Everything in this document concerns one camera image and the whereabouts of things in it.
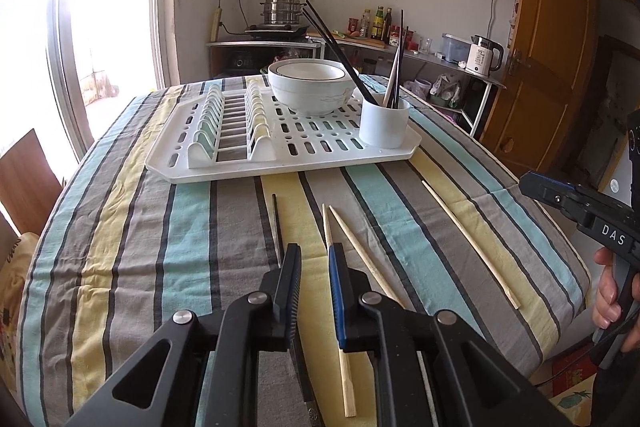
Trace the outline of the power strip on wall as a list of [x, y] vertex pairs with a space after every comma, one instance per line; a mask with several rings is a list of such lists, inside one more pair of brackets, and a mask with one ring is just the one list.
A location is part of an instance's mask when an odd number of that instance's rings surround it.
[[216, 42], [218, 40], [220, 21], [221, 21], [222, 9], [220, 6], [217, 6], [214, 9], [213, 17], [212, 17], [212, 27], [210, 28], [209, 41]]

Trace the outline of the wooden chair back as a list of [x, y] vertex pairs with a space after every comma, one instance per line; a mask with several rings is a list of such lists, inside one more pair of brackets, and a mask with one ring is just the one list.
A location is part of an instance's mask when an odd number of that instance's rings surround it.
[[1, 204], [21, 234], [41, 235], [62, 193], [34, 129], [1, 156]]

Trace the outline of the wooden door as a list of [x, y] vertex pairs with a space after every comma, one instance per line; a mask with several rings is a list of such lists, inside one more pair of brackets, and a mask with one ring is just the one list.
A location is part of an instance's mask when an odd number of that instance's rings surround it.
[[568, 154], [596, 49], [598, 0], [520, 0], [503, 83], [480, 143], [515, 176]]

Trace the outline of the white cylindrical utensil cup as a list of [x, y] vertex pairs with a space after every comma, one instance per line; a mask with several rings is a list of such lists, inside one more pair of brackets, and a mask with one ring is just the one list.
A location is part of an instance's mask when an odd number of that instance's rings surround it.
[[375, 95], [378, 105], [361, 103], [359, 138], [367, 146], [398, 148], [404, 142], [409, 118], [409, 103], [400, 100], [397, 107], [386, 107], [384, 96]]

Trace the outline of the black chopstick pair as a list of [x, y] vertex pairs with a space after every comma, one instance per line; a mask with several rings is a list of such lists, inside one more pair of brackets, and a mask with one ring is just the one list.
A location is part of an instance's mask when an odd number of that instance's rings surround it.
[[404, 58], [404, 47], [405, 47], [405, 11], [400, 10], [400, 31], [399, 31], [399, 40], [398, 40], [398, 61], [397, 61], [397, 69], [396, 69], [396, 80], [394, 87], [394, 98], [393, 98], [393, 108], [399, 108], [399, 86], [401, 80], [401, 66], [402, 59]]
[[397, 61], [398, 61], [397, 50], [398, 50], [398, 46], [396, 48], [393, 65], [392, 65], [392, 68], [390, 69], [390, 77], [388, 77], [387, 87], [386, 87], [385, 95], [383, 98], [383, 105], [386, 108], [393, 107], [393, 98], [394, 98], [393, 93], [394, 93], [394, 87], [395, 87], [396, 69], [397, 69]]

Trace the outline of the wooden chopstick far right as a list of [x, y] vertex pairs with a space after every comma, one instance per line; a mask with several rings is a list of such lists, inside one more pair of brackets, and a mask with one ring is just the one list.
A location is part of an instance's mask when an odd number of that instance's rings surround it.
[[442, 208], [442, 211], [446, 213], [447, 217], [452, 222], [452, 224], [459, 230], [459, 232], [463, 235], [466, 241], [470, 244], [473, 251], [475, 251], [477, 256], [480, 257], [480, 260], [482, 260], [484, 265], [486, 265], [487, 270], [491, 273], [491, 275], [500, 285], [500, 287], [504, 292], [504, 295], [506, 295], [506, 299], [508, 299], [509, 303], [511, 303], [511, 306], [515, 310], [520, 309], [521, 308], [520, 300], [518, 300], [518, 297], [516, 297], [514, 291], [512, 291], [508, 283], [506, 283], [506, 280], [504, 279], [504, 277], [501, 275], [501, 273], [498, 271], [495, 265], [491, 262], [489, 257], [484, 253], [483, 249], [480, 248], [480, 244], [477, 243], [475, 239], [473, 239], [472, 235], [468, 231], [466, 231], [466, 228], [462, 225], [461, 221], [448, 208], [448, 206], [446, 205], [446, 202], [444, 202], [444, 200], [437, 194], [434, 188], [431, 187], [431, 185], [428, 184], [424, 179], [421, 180], [421, 183], [424, 186], [425, 190], [428, 192], [428, 194], [430, 194], [433, 197], [434, 201], [437, 202], [437, 205], [439, 205], [439, 207]]

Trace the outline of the wooden cutting board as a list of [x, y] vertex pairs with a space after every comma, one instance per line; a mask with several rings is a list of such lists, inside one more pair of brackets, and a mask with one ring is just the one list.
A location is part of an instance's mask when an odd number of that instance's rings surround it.
[[385, 51], [387, 49], [387, 46], [384, 42], [380, 40], [375, 40], [375, 39], [360, 38], [360, 37], [356, 38], [351, 36], [346, 36], [346, 37], [334, 36], [334, 40], [339, 46], [359, 46], [360, 48], [363, 48], [363, 49], [380, 50], [380, 51]]

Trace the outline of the white electric kettle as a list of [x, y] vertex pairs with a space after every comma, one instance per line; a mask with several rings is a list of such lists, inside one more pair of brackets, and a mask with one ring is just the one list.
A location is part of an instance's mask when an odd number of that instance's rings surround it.
[[465, 69], [475, 75], [489, 77], [492, 72], [497, 72], [500, 68], [503, 55], [504, 49], [500, 43], [487, 37], [474, 35], [471, 37]]

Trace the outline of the clear plastic container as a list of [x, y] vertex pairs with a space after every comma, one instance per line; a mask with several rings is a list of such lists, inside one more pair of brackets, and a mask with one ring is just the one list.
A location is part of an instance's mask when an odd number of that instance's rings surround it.
[[451, 64], [459, 64], [468, 59], [472, 42], [451, 34], [442, 34], [442, 59]]

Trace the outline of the green label oil bottle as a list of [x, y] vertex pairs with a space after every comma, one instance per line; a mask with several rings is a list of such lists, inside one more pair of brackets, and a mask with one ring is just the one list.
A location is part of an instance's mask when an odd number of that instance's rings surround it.
[[376, 9], [376, 13], [375, 13], [375, 16], [373, 17], [372, 24], [371, 24], [370, 37], [372, 39], [374, 40], [382, 39], [381, 35], [382, 35], [383, 23], [384, 23], [384, 8], [382, 7], [382, 5], [380, 5]]

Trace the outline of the striped tablecloth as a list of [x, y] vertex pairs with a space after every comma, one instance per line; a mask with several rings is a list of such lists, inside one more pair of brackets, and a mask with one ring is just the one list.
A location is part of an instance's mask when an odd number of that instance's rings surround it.
[[[521, 373], [534, 373], [585, 309], [591, 277], [566, 235], [475, 140], [430, 106], [409, 115], [407, 161], [172, 185], [144, 161], [202, 82], [132, 101], [91, 147], [43, 231], [17, 329], [17, 393], [30, 422], [59, 426], [180, 309], [229, 306], [277, 263], [268, 210], [300, 246], [298, 323], [326, 425], [345, 426], [320, 209], [334, 207], [402, 303], [459, 313]], [[446, 202], [514, 291], [428, 194]]]

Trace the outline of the dark soy sauce bottle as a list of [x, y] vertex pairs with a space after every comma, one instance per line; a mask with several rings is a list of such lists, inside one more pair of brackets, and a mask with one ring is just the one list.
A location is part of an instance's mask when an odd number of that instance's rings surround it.
[[387, 44], [390, 42], [390, 28], [393, 25], [393, 10], [392, 8], [387, 8], [382, 25], [382, 41]]

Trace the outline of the black induction cooker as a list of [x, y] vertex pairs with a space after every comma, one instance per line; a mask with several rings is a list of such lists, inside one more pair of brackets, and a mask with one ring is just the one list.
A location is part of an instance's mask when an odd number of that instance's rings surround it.
[[307, 26], [300, 25], [250, 25], [245, 33], [258, 40], [293, 41], [303, 39], [307, 35]]

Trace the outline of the white plastic dish rack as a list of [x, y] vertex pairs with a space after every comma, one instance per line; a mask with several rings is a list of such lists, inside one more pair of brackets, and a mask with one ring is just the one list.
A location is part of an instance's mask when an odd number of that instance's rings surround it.
[[421, 143], [405, 131], [397, 148], [360, 140], [361, 98], [326, 116], [302, 116], [252, 77], [242, 90], [217, 86], [180, 102], [145, 167], [172, 184], [318, 170], [411, 158]]

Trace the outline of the stainless steel steamer pot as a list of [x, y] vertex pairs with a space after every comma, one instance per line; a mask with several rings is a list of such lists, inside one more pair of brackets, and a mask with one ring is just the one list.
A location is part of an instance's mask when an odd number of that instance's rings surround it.
[[265, 0], [262, 2], [262, 22], [271, 26], [298, 26], [305, 2], [300, 0]]

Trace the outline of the large white ceramic bowl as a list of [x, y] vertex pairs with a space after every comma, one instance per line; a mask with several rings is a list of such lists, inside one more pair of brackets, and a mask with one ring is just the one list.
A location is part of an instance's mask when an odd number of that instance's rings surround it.
[[320, 58], [290, 58], [268, 66], [273, 95], [304, 116], [326, 116], [344, 106], [355, 83], [339, 62]]

